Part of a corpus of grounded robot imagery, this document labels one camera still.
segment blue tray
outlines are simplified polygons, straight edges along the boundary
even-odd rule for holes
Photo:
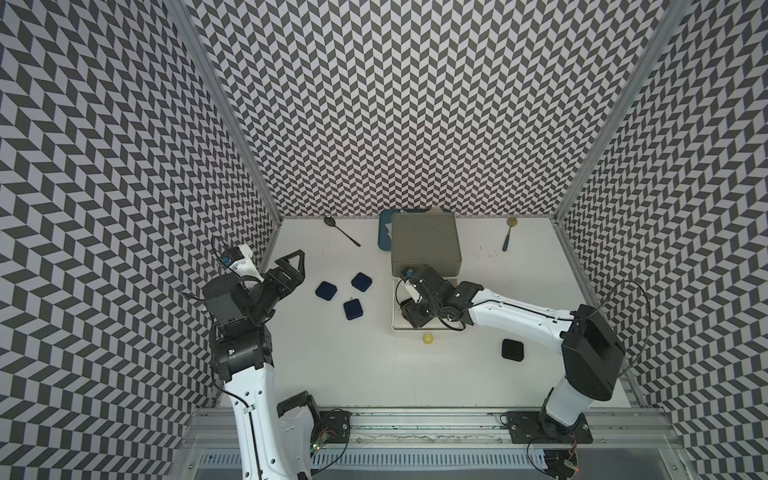
[[[428,209],[426,208],[392,208],[389,210],[383,210],[379,214],[379,248],[385,252],[392,251],[392,239],[386,234],[386,224],[392,222],[393,214],[407,213],[407,214],[423,214]],[[450,212],[450,210],[442,209],[444,212]]]

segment white table surface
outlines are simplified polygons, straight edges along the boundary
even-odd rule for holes
[[[321,406],[539,407],[563,374],[562,357],[525,341],[525,359],[501,356],[507,333],[469,326],[421,339],[392,334],[389,252],[377,245],[378,220],[336,224],[356,247],[322,220],[285,220],[271,256],[306,253],[306,279],[278,303],[267,324],[272,333],[276,401],[303,390]],[[575,310],[584,301],[547,218],[521,218],[502,252],[505,219],[457,219],[462,248],[460,277],[525,302]],[[366,292],[351,285],[363,272]],[[315,295],[322,280],[339,289],[331,301]],[[363,316],[347,320],[342,304],[357,298]],[[621,384],[613,398],[593,406],[629,407]]]

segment mounting plate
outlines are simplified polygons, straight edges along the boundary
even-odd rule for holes
[[[327,439],[326,443],[346,444],[349,441],[349,412],[320,410],[320,424],[336,433],[336,437]]]
[[[573,443],[570,433],[562,435],[560,438],[553,438],[551,434],[544,432],[538,421],[538,410],[506,412],[504,415],[512,443],[528,444],[532,439],[550,439],[560,443]],[[580,444],[592,443],[592,432],[589,430],[587,419],[583,413],[579,415],[578,421],[576,421],[574,434],[576,434],[576,442]]]

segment spoon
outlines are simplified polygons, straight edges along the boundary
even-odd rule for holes
[[[502,252],[507,251],[507,247],[509,247],[509,234],[512,232],[512,228],[518,224],[518,219],[514,217],[509,217],[507,219],[507,225],[509,225],[509,230],[507,230],[507,238],[504,239],[504,246],[502,247]]]
[[[327,226],[329,226],[329,227],[336,227],[336,228],[338,228],[338,227],[336,226],[336,220],[334,220],[334,219],[333,219],[333,217],[325,217],[325,218],[323,218],[323,221],[324,221],[324,222],[326,223],[326,225],[327,225]],[[344,230],[342,230],[342,229],[340,229],[340,228],[338,228],[338,229],[339,229],[339,232],[341,232],[341,233],[344,233]],[[359,243],[357,243],[357,242],[355,241],[355,239],[353,239],[352,237],[350,237],[350,236],[349,236],[349,235],[347,235],[346,233],[344,233],[344,235],[345,235],[347,238],[349,238],[349,239],[352,241],[352,243],[354,243],[354,244],[355,244],[355,245],[357,245],[358,247],[360,246],[360,244],[359,244]]]

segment checkered wall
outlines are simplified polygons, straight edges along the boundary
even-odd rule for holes
[[[178,292],[273,222],[159,0],[0,2],[0,45],[0,478],[160,478],[214,395]]]
[[[667,0],[187,0],[286,215],[547,214]]]
[[[600,294],[653,297],[637,378],[703,478],[768,478],[767,19],[694,2],[565,221]],[[632,355],[636,299],[611,304]]]

